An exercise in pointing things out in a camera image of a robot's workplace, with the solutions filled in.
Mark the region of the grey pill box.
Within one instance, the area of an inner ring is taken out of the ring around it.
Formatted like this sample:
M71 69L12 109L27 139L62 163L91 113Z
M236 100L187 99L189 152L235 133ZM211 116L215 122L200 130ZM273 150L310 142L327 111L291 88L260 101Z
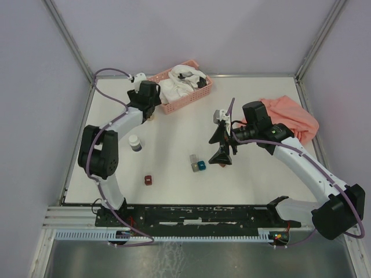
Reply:
M196 154L190 155L190 162L191 162L191 167L192 167L193 172L199 171L198 158Z

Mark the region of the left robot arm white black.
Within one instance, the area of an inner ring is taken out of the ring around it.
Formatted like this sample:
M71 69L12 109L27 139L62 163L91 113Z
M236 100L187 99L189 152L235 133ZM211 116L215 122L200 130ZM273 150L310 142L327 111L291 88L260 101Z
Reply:
M128 91L129 104L124 105L121 114L102 127L87 125L83 130L78 165L96 183L104 206L111 209L108 219L116 226L128 220L128 211L121 207L125 198L115 175L119 164L119 141L152 116L161 104L160 91L156 82L140 82L138 91Z

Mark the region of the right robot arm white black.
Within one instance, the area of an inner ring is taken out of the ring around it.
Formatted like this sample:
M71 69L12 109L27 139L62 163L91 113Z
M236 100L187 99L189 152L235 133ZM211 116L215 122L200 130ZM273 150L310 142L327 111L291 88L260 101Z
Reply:
M233 127L232 107L214 112L217 129L209 143L219 144L219 149L209 159L209 164L231 165L231 156L237 154L238 146L255 143L290 168L316 198L315 202L303 202L285 197L267 210L266 220L270 225L297 221L312 225L328 240L342 234L364 238L363 188L358 184L350 186L332 174L304 149L286 125L272 122L261 101L247 103L242 109L246 123L239 128Z

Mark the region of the white bottle cap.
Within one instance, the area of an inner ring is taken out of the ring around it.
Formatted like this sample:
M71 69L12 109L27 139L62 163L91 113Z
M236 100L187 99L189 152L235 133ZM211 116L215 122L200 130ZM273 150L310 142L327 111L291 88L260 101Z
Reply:
M128 140L129 140L129 145L134 152L139 152L142 150L143 147L137 135L135 134L130 135Z

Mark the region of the teal pill box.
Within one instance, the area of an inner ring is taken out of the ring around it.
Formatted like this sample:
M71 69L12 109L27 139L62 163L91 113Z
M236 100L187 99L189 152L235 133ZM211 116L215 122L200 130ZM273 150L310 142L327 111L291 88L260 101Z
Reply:
M206 169L206 164L203 160L198 161L197 165L198 165L199 171L203 171Z

